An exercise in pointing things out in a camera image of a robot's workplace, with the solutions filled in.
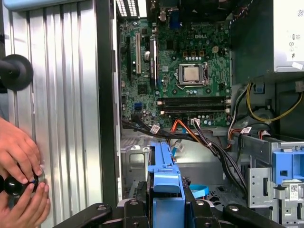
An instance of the hand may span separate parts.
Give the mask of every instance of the hand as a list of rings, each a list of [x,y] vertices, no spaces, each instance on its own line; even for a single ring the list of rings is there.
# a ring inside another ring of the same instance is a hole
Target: hand
[[[0,118],[0,165],[16,180],[26,184],[42,174],[40,153],[31,138],[11,123]]]
[[[45,221],[50,211],[49,187],[45,183],[39,184],[31,199],[33,188],[34,184],[28,185],[12,210],[8,207],[9,196],[5,191],[0,193],[1,228],[35,228]]]

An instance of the pcie slot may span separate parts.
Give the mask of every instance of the pcie slot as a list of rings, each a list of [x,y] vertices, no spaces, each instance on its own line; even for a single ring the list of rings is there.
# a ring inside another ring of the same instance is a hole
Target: pcie slot
[[[157,59],[157,49],[156,49],[156,38],[150,38],[150,82],[151,87],[157,87],[157,68],[156,68],[156,59]]]
[[[226,108],[224,105],[161,107],[161,114],[224,113]]]
[[[136,33],[135,35],[135,46],[136,46],[136,73],[138,75],[142,72],[142,63],[141,63],[141,34]]]
[[[131,57],[131,37],[127,37],[127,76],[130,81],[132,81],[132,57]]]
[[[159,98],[157,99],[157,105],[165,106],[181,106],[181,105],[204,105],[204,104],[224,104],[226,102],[224,96],[213,97],[178,97],[178,98]]]

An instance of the motherboard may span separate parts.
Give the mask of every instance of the motherboard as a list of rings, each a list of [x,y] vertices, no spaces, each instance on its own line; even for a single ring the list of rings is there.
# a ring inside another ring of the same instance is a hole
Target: motherboard
[[[120,24],[122,118],[172,127],[230,125],[229,23]]]

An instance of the side panel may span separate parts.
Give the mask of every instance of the side panel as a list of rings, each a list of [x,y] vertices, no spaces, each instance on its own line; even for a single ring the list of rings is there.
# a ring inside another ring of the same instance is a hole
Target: side panel
[[[9,120],[42,153],[50,228],[103,201],[95,1],[3,14],[6,55],[34,68],[28,88],[9,91]]]

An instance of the black knob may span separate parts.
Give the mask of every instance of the black knob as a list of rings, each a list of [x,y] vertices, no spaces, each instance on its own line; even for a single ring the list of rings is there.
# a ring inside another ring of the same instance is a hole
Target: black knob
[[[0,176],[0,193],[4,190],[4,179]]]
[[[33,67],[21,55],[9,55],[0,60],[0,75],[3,85],[13,91],[23,90],[33,80]]]
[[[13,178],[12,176],[9,176],[4,181],[4,190],[8,195],[13,196],[13,197],[18,197],[24,193],[25,189],[27,188],[27,186],[29,184],[33,183],[33,184],[35,184],[33,192],[35,192],[38,187],[38,184],[39,184],[39,178],[37,175],[34,175],[34,179],[35,180],[33,182],[28,182],[26,184],[22,184],[19,181],[17,181],[15,178]]]

